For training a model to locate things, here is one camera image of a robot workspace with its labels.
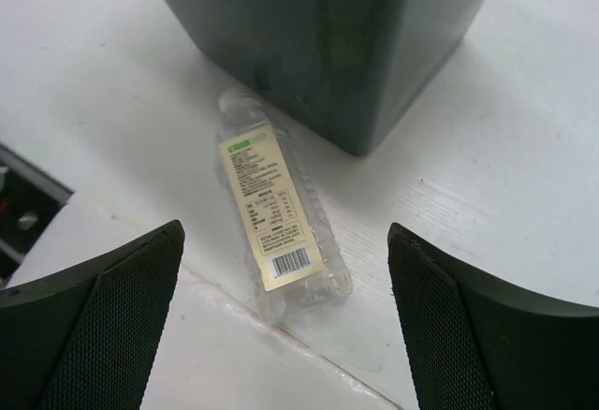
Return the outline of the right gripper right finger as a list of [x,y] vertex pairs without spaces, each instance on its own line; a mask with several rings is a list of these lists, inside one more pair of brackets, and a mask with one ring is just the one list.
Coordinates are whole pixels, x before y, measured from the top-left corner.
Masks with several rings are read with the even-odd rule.
[[398,223],[387,246],[419,408],[597,408],[597,308],[511,284]]

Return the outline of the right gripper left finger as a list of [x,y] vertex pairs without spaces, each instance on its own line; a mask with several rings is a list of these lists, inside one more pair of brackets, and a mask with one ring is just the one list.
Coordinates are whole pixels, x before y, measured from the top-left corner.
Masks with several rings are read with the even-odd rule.
[[184,240],[173,220],[106,254],[3,289],[2,408],[140,408]]

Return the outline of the large clear labelled bottle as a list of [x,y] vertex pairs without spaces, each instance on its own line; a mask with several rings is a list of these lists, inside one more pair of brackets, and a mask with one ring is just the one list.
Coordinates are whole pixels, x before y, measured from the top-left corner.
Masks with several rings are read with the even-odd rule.
[[246,92],[225,91],[219,110],[218,171],[244,233],[258,312],[279,323],[345,300],[350,271],[292,138]]

